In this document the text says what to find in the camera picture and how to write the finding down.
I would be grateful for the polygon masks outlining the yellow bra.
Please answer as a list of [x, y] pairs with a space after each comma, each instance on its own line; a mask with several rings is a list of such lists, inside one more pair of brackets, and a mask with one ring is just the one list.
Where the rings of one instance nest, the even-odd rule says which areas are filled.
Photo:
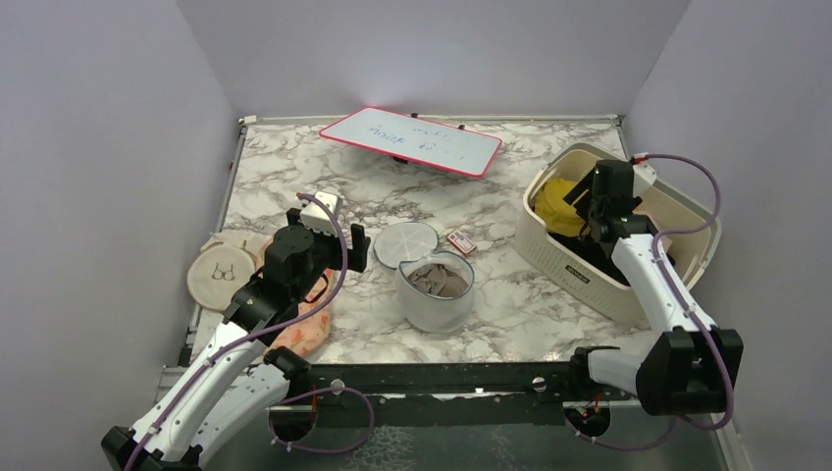
[[563, 178], [549, 179], [538, 192], [535, 214], [545, 223], [546, 230], [556, 236], [585, 237], [588, 227], [577, 210], [564, 197], [575, 187], [575, 181]]

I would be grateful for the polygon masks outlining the white mesh laundry bag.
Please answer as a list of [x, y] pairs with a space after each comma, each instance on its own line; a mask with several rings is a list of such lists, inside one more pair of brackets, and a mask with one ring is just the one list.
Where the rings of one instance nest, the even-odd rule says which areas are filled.
[[473, 312], [475, 272], [462, 256], [439, 248], [439, 234], [420, 222], [389, 226], [373, 254], [393, 270], [400, 308], [415, 328], [431, 334], [458, 330]]

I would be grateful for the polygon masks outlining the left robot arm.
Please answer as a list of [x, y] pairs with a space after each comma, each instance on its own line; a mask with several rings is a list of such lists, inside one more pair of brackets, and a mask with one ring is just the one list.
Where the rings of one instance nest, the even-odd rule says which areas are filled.
[[202, 470], [255, 416], [307, 394], [309, 366], [272, 342], [302, 320], [301, 303], [329, 271], [338, 272], [327, 307], [349, 271], [366, 269], [370, 239], [353, 224], [343, 235], [335, 214], [314, 222], [312, 200], [286, 214], [288, 224], [266, 247], [263, 265], [231, 299], [224, 320], [167, 394], [129, 427], [111, 428], [101, 447], [114, 470]]

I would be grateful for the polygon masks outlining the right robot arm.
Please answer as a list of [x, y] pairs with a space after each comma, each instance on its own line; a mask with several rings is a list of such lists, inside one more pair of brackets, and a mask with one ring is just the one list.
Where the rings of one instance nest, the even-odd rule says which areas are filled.
[[671, 232], [635, 214], [653, 184], [637, 169], [651, 158], [600, 160], [564, 200], [628, 281], [657, 339], [643, 357], [611, 346], [577, 348], [566, 386], [581, 399], [604, 386], [617, 388], [653, 416], [692, 422], [698, 414], [720, 413], [730, 420], [744, 344], [735, 330], [719, 328], [703, 312], [671, 266], [663, 246]]

